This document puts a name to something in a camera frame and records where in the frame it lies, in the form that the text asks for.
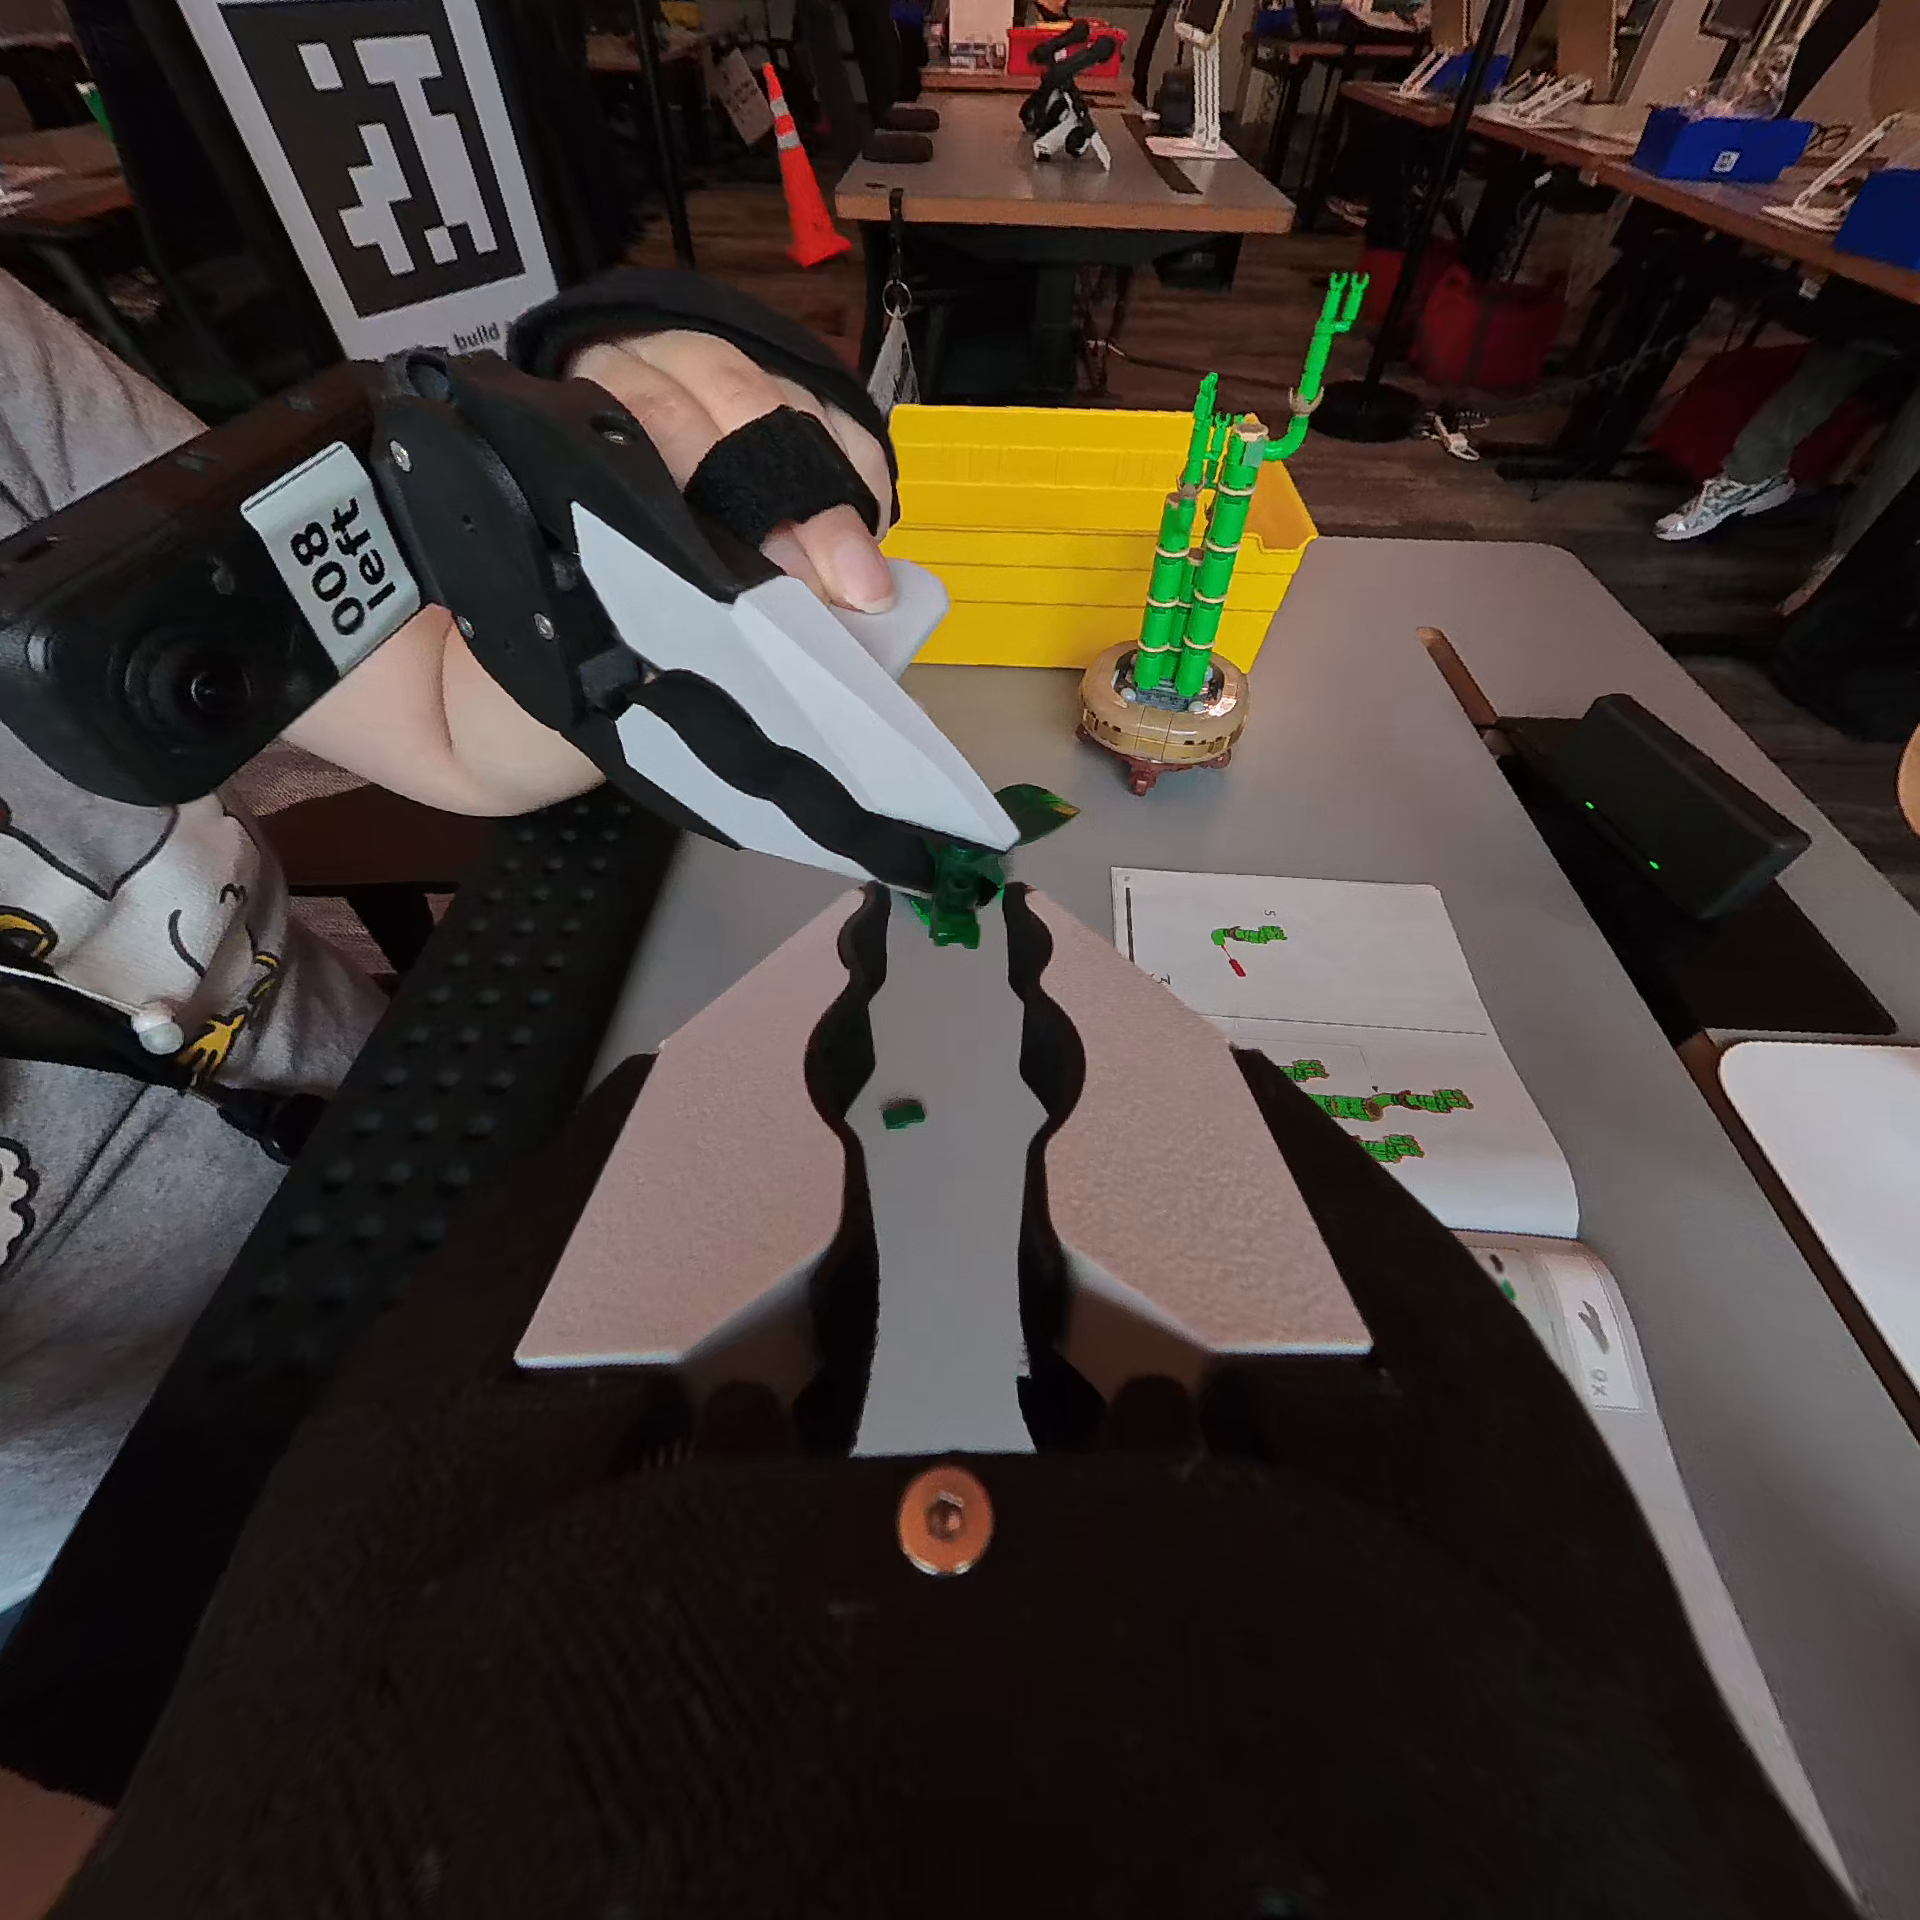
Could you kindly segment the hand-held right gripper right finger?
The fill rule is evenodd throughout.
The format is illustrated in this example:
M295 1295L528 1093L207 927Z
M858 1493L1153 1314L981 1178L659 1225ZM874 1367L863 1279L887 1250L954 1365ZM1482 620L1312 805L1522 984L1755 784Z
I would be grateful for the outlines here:
M1230 1045L1058 903L1001 896L1018 1073L1043 1122L1017 1245L1040 1449L1091 1441L1135 1380L1343 1367L1374 1341Z

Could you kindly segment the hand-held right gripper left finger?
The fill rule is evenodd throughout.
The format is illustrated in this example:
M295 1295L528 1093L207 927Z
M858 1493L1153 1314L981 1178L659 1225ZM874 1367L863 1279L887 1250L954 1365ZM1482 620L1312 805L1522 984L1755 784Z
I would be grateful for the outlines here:
M867 1396L878 1245L853 1098L874 1066L888 896L837 897L653 1056L517 1346L521 1368L765 1388L803 1449Z

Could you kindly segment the green lego leaf piece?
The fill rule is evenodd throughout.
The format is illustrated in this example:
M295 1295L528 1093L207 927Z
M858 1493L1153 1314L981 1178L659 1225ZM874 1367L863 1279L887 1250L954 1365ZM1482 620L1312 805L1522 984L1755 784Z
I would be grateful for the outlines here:
M1040 784L1005 784L992 796L1014 825L1014 848L1029 848L1063 830L1079 807ZM1005 884L1009 849L992 852L941 841L931 849L931 884L927 896L905 896L918 924L937 946L975 950L981 946L977 916Z

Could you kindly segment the lego instruction booklet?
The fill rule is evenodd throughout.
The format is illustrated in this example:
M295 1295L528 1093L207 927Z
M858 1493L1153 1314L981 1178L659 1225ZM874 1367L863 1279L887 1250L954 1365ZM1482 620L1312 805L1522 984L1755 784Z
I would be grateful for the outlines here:
M1576 1238L1567 1159L1503 1054L1440 893L1115 868L1110 896L1115 946L1279 1066L1527 1317L1626 1479L1720 1698L1851 1885L1696 1521L1624 1298Z

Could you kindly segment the green lego bamboo plant model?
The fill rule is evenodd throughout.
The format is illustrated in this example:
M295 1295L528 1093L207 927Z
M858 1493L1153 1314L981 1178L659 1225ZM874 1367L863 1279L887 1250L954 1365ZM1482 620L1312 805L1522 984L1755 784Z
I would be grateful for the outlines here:
M1077 734L1110 753L1145 796L1166 774L1231 760L1250 711L1245 674L1216 650L1258 474L1304 444L1336 333L1355 325L1368 276L1334 274L1278 438L1256 415L1216 409L1216 375L1192 400L1178 485L1166 493L1137 638L1101 650L1079 678Z

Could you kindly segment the person's left hand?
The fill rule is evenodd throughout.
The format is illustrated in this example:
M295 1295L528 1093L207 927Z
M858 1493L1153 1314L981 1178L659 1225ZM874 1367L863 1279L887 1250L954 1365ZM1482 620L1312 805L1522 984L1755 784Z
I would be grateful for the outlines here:
M817 417L878 503L890 504L874 437L729 343L682 327L633 333L579 350L567 373L605 389L643 428L677 487L722 437L787 405ZM895 602L880 543L847 504L782 521L759 549L829 606L880 614ZM421 607L306 708L282 740L349 777L471 817L573 800L603 780L561 734L494 684L454 614L438 606Z

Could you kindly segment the hanging white tag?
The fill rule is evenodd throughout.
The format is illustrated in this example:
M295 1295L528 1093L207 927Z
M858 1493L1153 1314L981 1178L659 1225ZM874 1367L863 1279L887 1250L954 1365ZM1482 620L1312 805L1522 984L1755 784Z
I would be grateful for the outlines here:
M887 266L880 282L880 312L885 327L872 354L867 394L885 417L903 401L920 394L918 373L906 337L906 318L913 310L913 295L905 279L905 220L903 189L890 188L887 204Z

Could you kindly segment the black and white marker sign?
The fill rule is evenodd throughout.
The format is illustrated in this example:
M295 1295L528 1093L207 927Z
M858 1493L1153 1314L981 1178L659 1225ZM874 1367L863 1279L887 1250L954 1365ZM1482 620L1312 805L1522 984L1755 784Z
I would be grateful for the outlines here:
M181 1L343 352L505 352L558 293L474 1Z

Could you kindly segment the orange traffic cone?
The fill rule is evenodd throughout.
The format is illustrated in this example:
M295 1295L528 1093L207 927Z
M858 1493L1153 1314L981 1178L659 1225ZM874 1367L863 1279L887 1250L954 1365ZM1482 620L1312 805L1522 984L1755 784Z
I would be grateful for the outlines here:
M819 182L803 153L798 120L786 103L776 68L761 65L765 101L774 120L774 150L786 212L786 257L799 269L814 269L853 252L853 242L837 231Z

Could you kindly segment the black box with green light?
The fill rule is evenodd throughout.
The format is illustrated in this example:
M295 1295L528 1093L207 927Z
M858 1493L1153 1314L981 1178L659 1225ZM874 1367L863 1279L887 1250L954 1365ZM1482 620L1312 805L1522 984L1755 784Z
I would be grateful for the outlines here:
M1717 926L1760 901L1808 831L1624 692L1579 718L1503 714L1499 729L1571 815L1671 906Z

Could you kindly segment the white stand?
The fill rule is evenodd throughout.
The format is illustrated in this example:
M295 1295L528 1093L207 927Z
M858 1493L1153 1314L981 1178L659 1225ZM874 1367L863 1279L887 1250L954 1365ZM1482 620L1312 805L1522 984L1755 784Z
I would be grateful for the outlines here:
M1226 156L1219 132L1219 41L1234 1L1177 1L1169 7L1174 55L1160 77L1145 149L1166 160Z

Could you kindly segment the red bag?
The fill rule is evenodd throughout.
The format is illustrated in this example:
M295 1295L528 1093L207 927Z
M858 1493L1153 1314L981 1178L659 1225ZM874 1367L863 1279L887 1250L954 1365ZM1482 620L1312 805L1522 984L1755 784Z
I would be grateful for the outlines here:
M1440 389L1527 393L1543 382L1566 312L1560 281L1475 279L1454 263L1429 290L1410 362Z

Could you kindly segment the black pole stand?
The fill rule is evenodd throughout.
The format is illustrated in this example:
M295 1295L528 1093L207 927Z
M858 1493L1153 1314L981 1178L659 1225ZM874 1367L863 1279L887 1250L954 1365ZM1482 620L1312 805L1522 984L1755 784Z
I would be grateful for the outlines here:
M1419 271L1432 240L1438 212L1447 200L1467 146L1472 114L1480 101L1486 68L1494 58L1507 9L1507 1L1488 1L1480 16L1472 58L1447 124L1447 144L1431 174L1426 200L1408 228L1394 297L1383 312L1374 354L1362 376L1339 378L1328 385L1323 401L1312 415L1326 438L1386 444L1403 440L1413 431L1421 405L1413 391L1386 384L1385 367L1395 356L1395 337L1419 290Z

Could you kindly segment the long wooden desk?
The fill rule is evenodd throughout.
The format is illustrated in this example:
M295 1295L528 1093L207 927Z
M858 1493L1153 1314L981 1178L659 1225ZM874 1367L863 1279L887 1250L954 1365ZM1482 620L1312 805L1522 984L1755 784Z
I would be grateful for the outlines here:
M1473 137L1527 153L1552 164L1566 164L1592 185L1606 185L1632 200L1664 208L1712 232L1729 232L1737 242L1793 263L1800 271L1833 276L1873 290L1902 303L1917 303L1917 271L1867 256L1834 248L1824 231L1792 226L1763 212L1776 200L1769 185L1751 182L1677 182L1640 172L1632 160L1597 135L1567 128L1512 126L1489 110L1475 110L1469 120Z

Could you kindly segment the blue bin with white label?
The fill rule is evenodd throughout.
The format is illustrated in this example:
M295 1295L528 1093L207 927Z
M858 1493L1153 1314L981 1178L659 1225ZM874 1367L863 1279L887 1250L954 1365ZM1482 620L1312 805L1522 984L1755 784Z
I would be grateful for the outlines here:
M1815 130L1808 118L1666 104L1649 110L1629 164L1677 182L1770 185L1802 158Z

